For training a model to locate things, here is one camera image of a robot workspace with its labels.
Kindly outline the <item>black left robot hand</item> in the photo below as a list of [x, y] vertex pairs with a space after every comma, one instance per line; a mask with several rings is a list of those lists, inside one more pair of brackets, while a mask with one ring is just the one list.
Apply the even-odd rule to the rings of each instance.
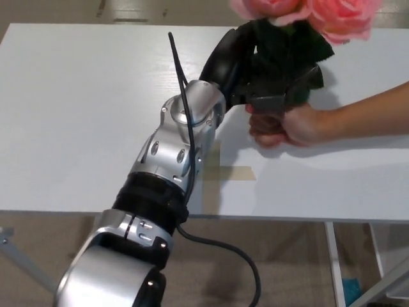
[[199, 78], [218, 87], [227, 109], [247, 104], [255, 114], [283, 114], [323, 86], [318, 64], [293, 68], [289, 56], [272, 56], [255, 27], [247, 23], [222, 37]]

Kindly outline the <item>person's bare hand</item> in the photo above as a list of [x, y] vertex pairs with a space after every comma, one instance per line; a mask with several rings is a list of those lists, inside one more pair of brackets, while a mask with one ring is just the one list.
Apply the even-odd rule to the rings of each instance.
[[249, 134], [262, 148], [282, 143], [306, 147], [322, 142], [322, 114], [309, 104], [284, 114], [258, 114], [249, 104], [245, 110], [251, 115]]

